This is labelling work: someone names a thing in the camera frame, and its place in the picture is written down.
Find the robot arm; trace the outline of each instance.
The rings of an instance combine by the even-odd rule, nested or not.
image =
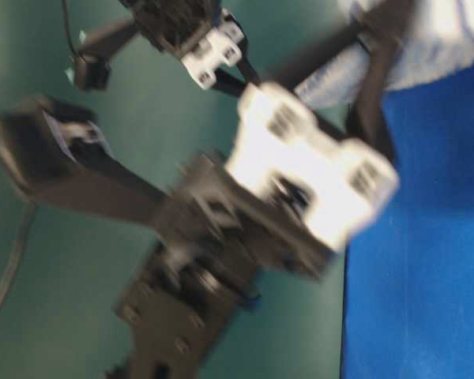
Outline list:
[[[117,306],[134,351],[108,379],[195,378],[235,312],[257,299],[261,268],[317,278],[375,220],[398,185],[380,99],[413,3],[383,2],[249,84],[228,161],[199,156],[169,194],[112,159],[84,108],[38,98],[0,116],[0,158],[22,196],[139,223],[160,241]],[[292,91],[362,31],[376,46],[342,133]]]
[[[215,0],[121,0],[133,18],[90,32],[73,57],[73,83],[82,90],[104,90],[111,72],[109,61],[138,33],[159,51],[177,58],[202,89],[232,96],[245,83],[220,67],[237,65],[246,81],[256,79],[247,60],[248,40],[237,20]]]

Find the black robot arm segment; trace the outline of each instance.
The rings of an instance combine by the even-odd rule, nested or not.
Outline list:
[[[400,50],[404,34],[415,10],[415,0],[387,0],[354,20],[328,39],[312,44],[290,62],[273,71],[272,80],[289,91],[306,80],[319,67],[343,49],[359,42],[362,33],[373,41],[371,60],[354,106],[346,120],[349,137],[358,137],[394,163],[395,153],[381,100],[386,78]],[[327,133],[334,134],[325,127]]]
[[[166,195],[110,157],[94,121],[39,96],[0,115],[0,158],[29,201],[149,225]]]
[[[90,32],[73,57],[73,83],[82,90],[105,89],[109,61],[138,34],[135,20],[126,19]]]

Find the screw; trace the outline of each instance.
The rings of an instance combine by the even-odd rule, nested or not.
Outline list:
[[[125,308],[123,309],[123,316],[132,325],[137,324],[141,320],[141,317],[139,316],[139,313],[137,313],[137,311],[134,310],[134,308],[132,308],[131,306],[125,306]]]
[[[203,84],[209,79],[209,74],[208,73],[201,73],[200,76],[198,77],[198,80]]]
[[[175,347],[177,347],[181,354],[188,354],[190,352],[190,345],[184,338],[176,338]]]
[[[228,50],[224,52],[224,57],[226,59],[230,59],[232,55],[235,55],[235,50],[233,49],[233,47],[230,47]]]
[[[197,314],[195,314],[195,313],[192,314],[190,316],[190,320],[195,325],[195,328],[197,328],[197,329],[205,328],[205,322]]]
[[[147,283],[141,283],[141,286],[139,287],[141,293],[148,298],[149,296],[152,295],[153,289],[147,284]]]

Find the white plastic part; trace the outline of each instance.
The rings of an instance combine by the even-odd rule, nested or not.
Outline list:
[[[356,138],[339,142],[322,132],[314,114],[277,84],[248,85],[239,116],[227,171],[264,201],[277,178],[305,190],[303,222],[336,252],[376,220],[397,190],[397,172],[383,155]]]
[[[243,53],[237,44],[243,39],[244,33],[235,22],[223,21],[207,33],[194,51],[182,57],[181,62],[200,87],[209,89],[216,83],[214,71],[219,66],[232,67],[241,60]]]

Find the black wire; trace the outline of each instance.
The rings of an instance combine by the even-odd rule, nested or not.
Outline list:
[[[7,264],[3,277],[0,279],[0,309],[2,308],[2,305],[9,294],[9,290],[16,277],[17,270],[21,265],[23,253],[26,250],[26,245],[28,242],[28,234],[30,232],[35,213],[36,204],[28,203],[23,213],[23,218],[17,232],[16,241],[14,241],[13,250],[10,253],[9,263]]]
[[[67,5],[66,0],[62,0],[62,7],[63,7],[63,21],[65,24],[66,42],[69,44],[69,48],[70,48],[70,51],[72,52],[72,56],[75,58],[77,56],[77,52],[76,52],[75,47],[73,46],[72,37],[70,37],[69,6]]]

